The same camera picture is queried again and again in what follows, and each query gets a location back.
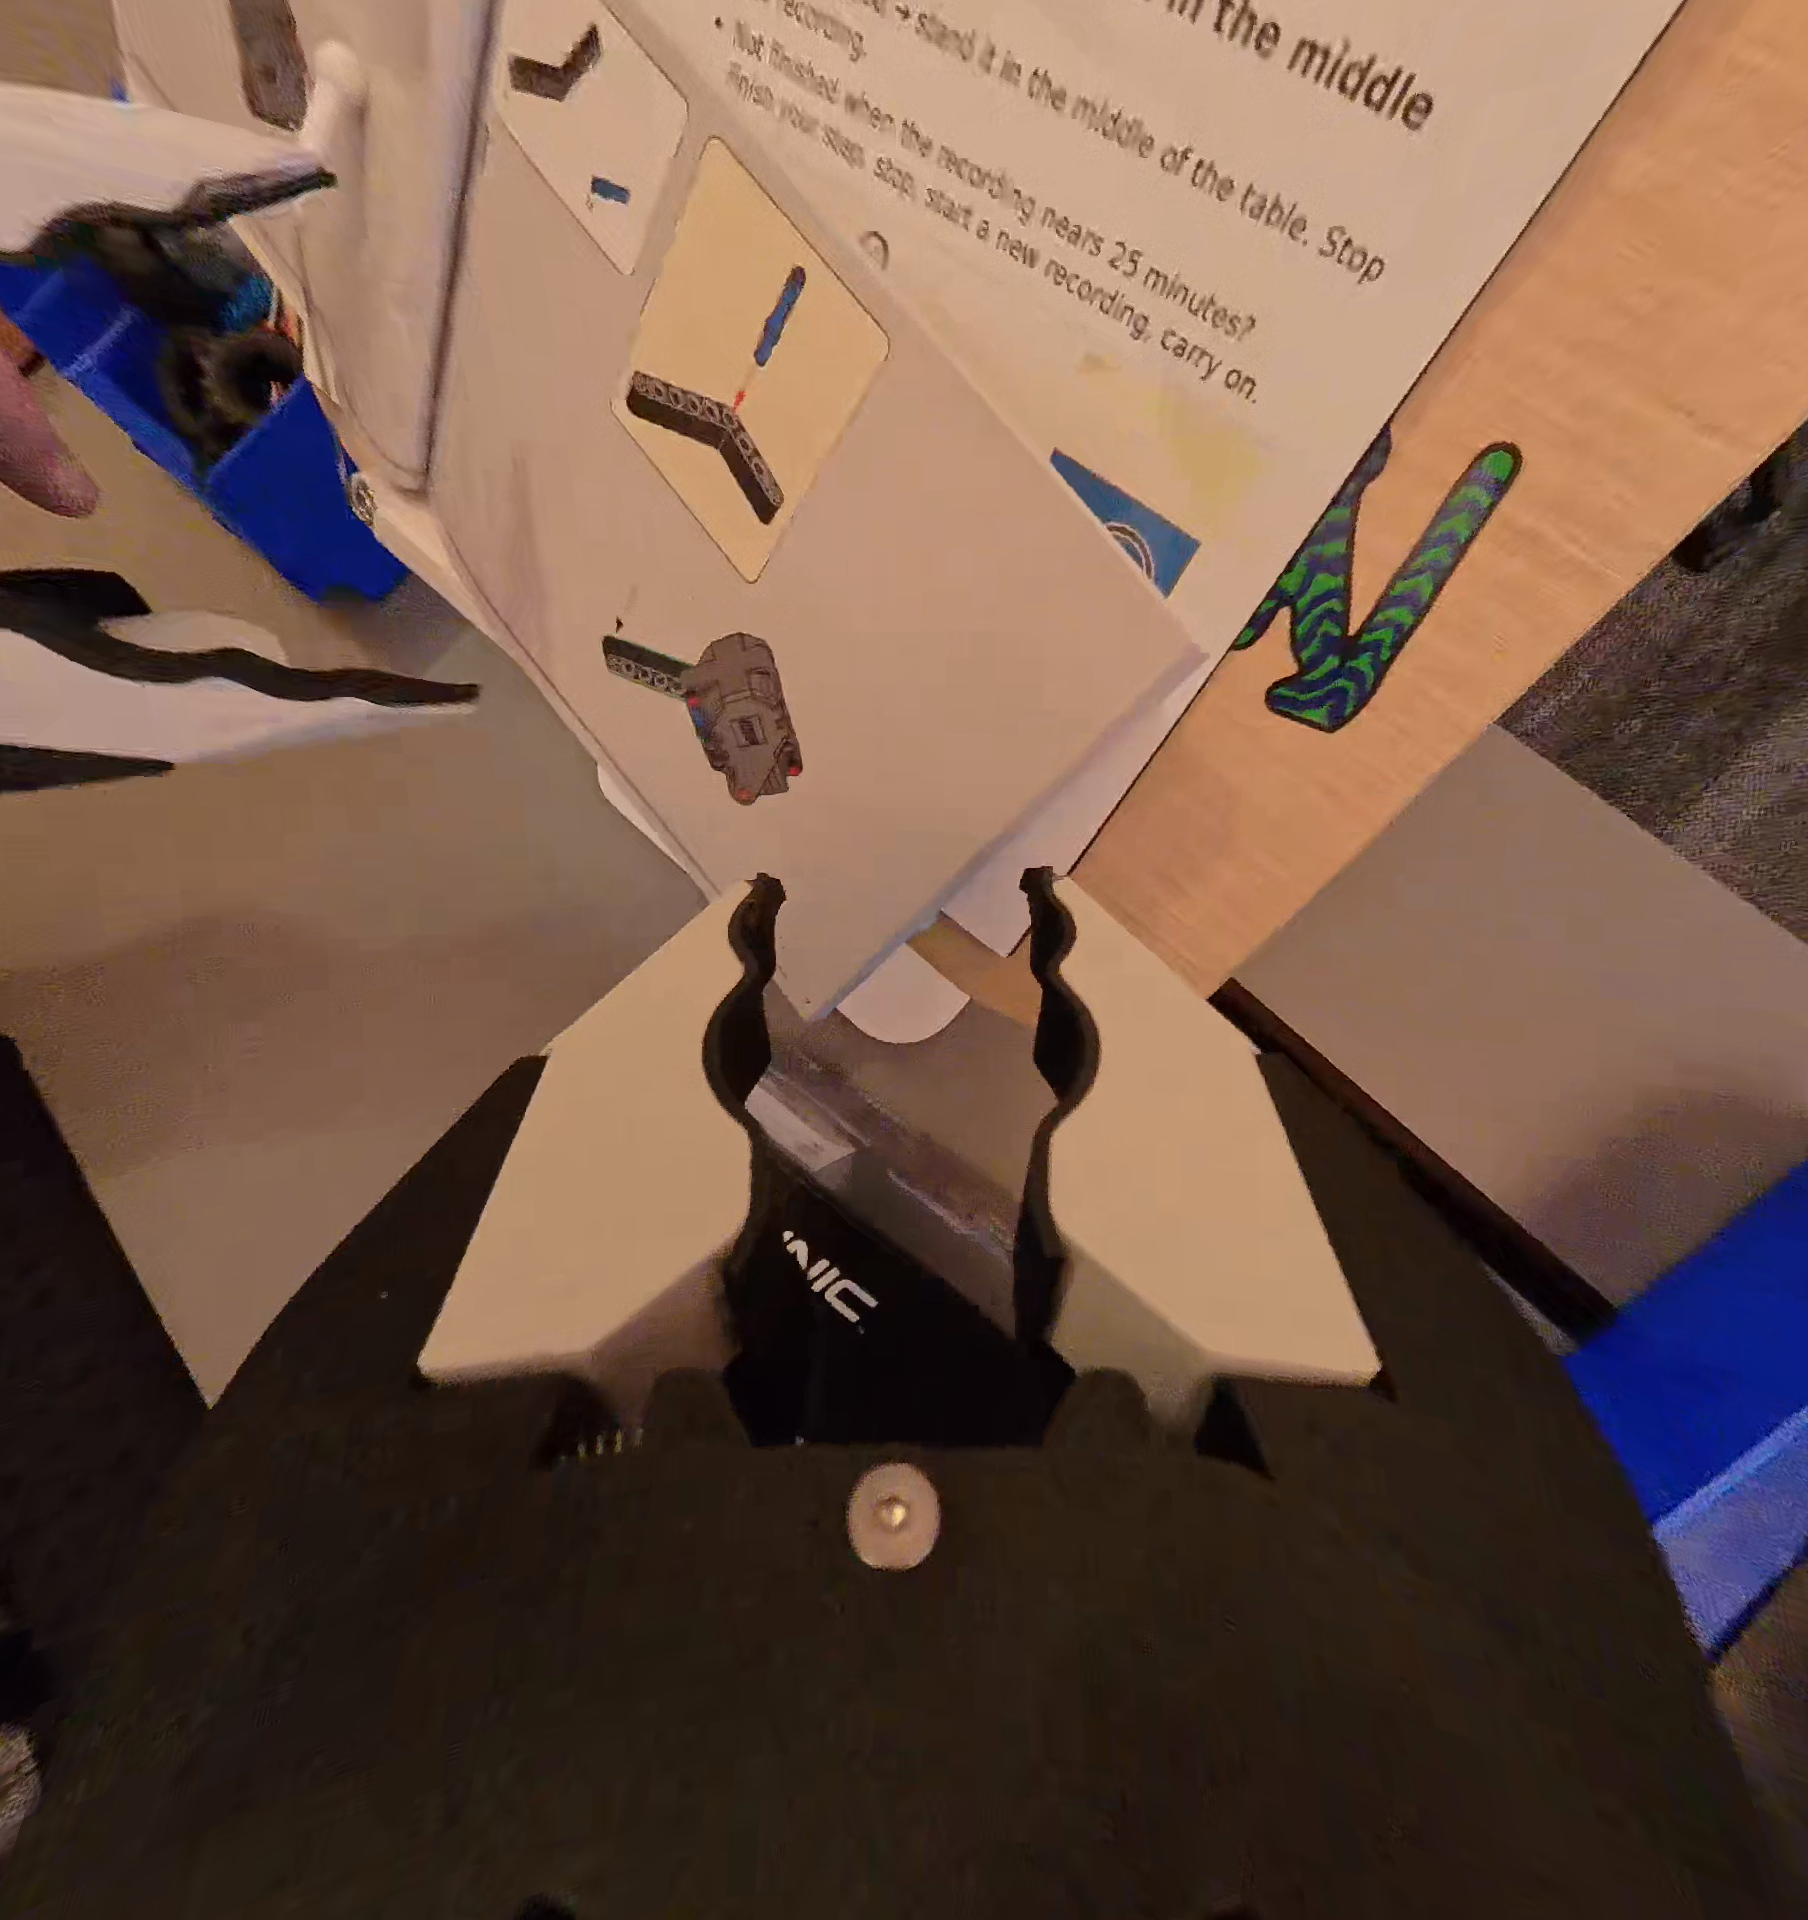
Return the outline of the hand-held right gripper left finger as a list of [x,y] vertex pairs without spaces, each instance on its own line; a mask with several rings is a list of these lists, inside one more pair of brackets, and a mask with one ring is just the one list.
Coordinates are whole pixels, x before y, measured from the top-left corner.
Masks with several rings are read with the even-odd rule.
[[714,1374],[725,1264],[756,1200],[768,988],[786,899],[727,890],[561,1033],[420,1353],[436,1385],[581,1380],[636,1426],[656,1380]]

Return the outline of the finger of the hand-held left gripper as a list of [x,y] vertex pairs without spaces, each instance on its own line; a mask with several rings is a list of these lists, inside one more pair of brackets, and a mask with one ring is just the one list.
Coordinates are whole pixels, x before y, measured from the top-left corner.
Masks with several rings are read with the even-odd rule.
[[134,756],[173,771],[403,733],[472,712],[479,688],[309,669],[249,622],[117,613],[0,592],[0,745]]
[[52,259],[94,227],[216,227],[333,184],[271,127],[0,84],[0,261]]

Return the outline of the grey desk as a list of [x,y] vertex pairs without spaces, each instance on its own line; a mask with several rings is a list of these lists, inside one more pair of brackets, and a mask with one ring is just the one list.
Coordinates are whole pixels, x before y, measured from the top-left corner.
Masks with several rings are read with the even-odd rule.
[[[468,718],[0,802],[0,1030],[200,1394],[518,1058],[698,890],[429,590],[327,611],[61,378],[92,520],[0,490],[0,568],[259,618],[299,661],[483,683]],[[1496,733],[1241,968],[1598,1291],[1808,1157],[1808,948]]]

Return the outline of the person's left hand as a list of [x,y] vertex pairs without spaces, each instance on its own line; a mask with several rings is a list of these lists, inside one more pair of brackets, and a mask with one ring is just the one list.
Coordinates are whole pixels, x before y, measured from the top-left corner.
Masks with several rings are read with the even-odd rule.
[[87,518],[100,492],[52,426],[12,359],[0,347],[0,486],[61,518]]

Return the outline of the black toy tyre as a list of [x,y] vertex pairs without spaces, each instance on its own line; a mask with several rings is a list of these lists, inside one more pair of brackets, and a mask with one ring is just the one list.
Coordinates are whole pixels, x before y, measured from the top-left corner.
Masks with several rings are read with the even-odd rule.
[[271,327],[173,327],[155,359],[162,417],[200,474],[261,426],[300,376],[303,350]]

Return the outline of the dark toy truck box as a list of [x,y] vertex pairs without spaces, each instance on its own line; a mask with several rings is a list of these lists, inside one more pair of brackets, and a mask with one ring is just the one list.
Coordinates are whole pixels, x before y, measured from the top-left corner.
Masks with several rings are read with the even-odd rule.
[[1024,1346],[855,1204],[861,1145],[776,1091],[749,1095],[752,1201],[725,1260],[725,1390],[752,1444],[1020,1447],[1074,1371]]

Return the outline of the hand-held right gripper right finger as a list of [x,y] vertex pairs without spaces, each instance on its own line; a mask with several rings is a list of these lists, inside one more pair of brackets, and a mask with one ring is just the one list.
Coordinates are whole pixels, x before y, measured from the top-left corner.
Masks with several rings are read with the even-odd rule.
[[1366,1387],[1375,1339],[1252,1042],[1079,882],[1022,877],[1037,988],[1015,1335],[1196,1433],[1213,1388]]

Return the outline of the blue storage bin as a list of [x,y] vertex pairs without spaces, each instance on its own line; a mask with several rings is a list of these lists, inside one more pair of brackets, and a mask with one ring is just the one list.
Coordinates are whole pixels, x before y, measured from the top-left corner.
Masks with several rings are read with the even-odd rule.
[[69,385],[222,527],[310,599],[387,599],[406,566],[378,540],[363,473],[309,378],[206,473],[162,417],[155,359],[170,331],[125,302],[100,267],[0,263],[0,310]]
[[1808,1558],[1808,1160],[1566,1357],[1708,1658]]

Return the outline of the printed instruction sheet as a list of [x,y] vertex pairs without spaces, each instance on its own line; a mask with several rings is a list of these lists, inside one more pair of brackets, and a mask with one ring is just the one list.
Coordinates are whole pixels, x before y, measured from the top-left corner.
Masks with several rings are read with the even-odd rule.
[[1231,648],[1678,14],[649,5]]

